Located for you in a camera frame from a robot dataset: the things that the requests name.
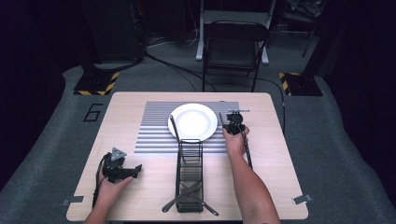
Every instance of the wire rack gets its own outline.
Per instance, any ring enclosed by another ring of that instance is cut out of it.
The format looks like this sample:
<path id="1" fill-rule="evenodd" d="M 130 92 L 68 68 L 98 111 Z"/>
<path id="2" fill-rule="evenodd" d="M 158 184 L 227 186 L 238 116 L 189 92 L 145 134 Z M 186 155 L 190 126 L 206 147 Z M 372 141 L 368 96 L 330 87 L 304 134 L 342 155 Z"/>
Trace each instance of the wire rack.
<path id="1" fill-rule="evenodd" d="M 197 182 L 189 197 L 177 203 L 179 213 L 202 212 L 204 207 L 203 144 L 199 139 L 178 141 L 176 197 Z"/>

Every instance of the striped mat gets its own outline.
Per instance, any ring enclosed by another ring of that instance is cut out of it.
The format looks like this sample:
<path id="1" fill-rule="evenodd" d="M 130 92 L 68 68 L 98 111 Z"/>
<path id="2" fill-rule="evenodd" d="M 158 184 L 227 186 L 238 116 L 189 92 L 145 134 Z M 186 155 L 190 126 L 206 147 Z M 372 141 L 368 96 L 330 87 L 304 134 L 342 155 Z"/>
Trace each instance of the striped mat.
<path id="1" fill-rule="evenodd" d="M 177 107 L 193 102 L 147 102 L 142 123 L 137 136 L 135 155 L 177 154 L 177 140 L 168 128 L 169 115 Z M 230 109 L 239 109 L 238 102 L 196 102 L 212 109 L 218 117 L 215 133 L 203 142 L 204 153 L 225 153 L 224 138 L 221 130 L 221 113 L 223 121 L 228 123 L 226 114 Z"/>

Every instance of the chair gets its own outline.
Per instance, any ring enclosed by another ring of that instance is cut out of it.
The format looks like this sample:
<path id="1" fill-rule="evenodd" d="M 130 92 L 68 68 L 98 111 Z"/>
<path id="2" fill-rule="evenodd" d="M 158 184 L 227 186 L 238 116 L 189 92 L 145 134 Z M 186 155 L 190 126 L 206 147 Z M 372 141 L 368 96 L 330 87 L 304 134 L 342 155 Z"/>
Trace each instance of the chair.
<path id="1" fill-rule="evenodd" d="M 288 24 L 300 24 L 309 28 L 310 31 L 307 36 L 308 41 L 306 42 L 302 56 L 305 57 L 306 51 L 308 50 L 312 37 L 314 36 L 315 31 L 317 30 L 318 22 L 321 18 L 321 13 L 325 5 L 326 5 L 326 0 L 321 0 L 320 5 L 318 6 L 318 11 L 316 12 L 317 15 L 310 15 L 310 13 L 308 13 L 307 10 L 304 10 L 304 7 L 296 6 L 297 8 L 290 9 L 290 5 L 288 5 L 287 0 L 278 0 L 276 2 L 276 8 L 274 9 L 274 15 L 273 15 L 274 23 L 271 24 L 270 27 L 271 35 L 268 39 L 267 48 L 270 48 L 270 44 L 279 21 L 284 20 Z"/>
<path id="2" fill-rule="evenodd" d="M 213 21 L 205 25 L 203 52 L 203 82 L 209 69 L 255 72 L 251 91 L 254 92 L 269 36 L 268 29 L 259 23 L 242 21 Z"/>

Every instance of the table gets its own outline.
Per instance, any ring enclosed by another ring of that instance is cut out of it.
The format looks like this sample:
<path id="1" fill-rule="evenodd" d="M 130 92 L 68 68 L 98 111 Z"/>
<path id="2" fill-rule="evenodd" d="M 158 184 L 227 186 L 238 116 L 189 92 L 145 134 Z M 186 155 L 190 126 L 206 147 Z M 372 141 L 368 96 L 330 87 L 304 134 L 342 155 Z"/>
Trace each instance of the table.
<path id="1" fill-rule="evenodd" d="M 199 42 L 198 49 L 195 56 L 197 61 L 202 60 L 204 51 L 204 24 L 212 21 L 249 21 L 258 22 L 265 25 L 268 29 L 274 11 L 276 0 L 271 0 L 270 10 L 268 12 L 235 12 L 235 11 L 213 11 L 205 10 L 204 0 L 201 0 L 200 10 L 200 29 L 199 29 Z M 268 54 L 266 48 L 262 52 L 262 63 L 269 64 Z"/>
<path id="2" fill-rule="evenodd" d="M 100 130 L 87 159 L 75 196 L 82 203 L 71 203 L 70 221 L 82 221 L 92 210 L 95 173 L 102 157 L 116 147 L 128 155 L 124 168 L 143 164 L 137 179 L 121 194 L 108 215 L 114 221 L 220 221 L 241 220 L 233 191 L 231 167 L 226 154 L 207 155 L 204 147 L 205 201 L 219 212 L 215 217 L 204 212 L 177 212 L 173 206 L 162 207 L 175 197 L 177 158 L 173 154 L 136 154 L 136 140 L 147 102 L 238 102 L 249 127 L 249 148 L 255 172 L 269 189 L 281 219 L 304 219 L 305 203 L 294 204 L 291 198 L 302 195 L 290 154 L 283 137 L 271 96 L 255 92 L 116 92 L 113 94 Z"/>

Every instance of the human arm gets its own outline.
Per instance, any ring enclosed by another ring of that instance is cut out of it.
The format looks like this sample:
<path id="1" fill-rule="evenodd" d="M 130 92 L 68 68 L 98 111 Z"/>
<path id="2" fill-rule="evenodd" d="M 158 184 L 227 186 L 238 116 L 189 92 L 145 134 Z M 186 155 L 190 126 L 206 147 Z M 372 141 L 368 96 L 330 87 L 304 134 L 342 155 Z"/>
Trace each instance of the human arm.
<path id="1" fill-rule="evenodd" d="M 85 219 L 85 224 L 105 224 L 108 212 L 113 204 L 120 197 L 120 192 L 125 189 L 133 180 L 131 176 L 125 178 L 117 184 L 109 182 L 101 172 L 99 179 L 102 180 L 99 188 L 99 195 L 96 200 L 95 207 L 91 210 L 90 214 Z"/>
<path id="2" fill-rule="evenodd" d="M 223 135 L 233 172 L 235 196 L 244 223 L 280 223 L 268 188 L 243 157 L 245 142 L 242 134 L 230 135 L 223 129 Z"/>

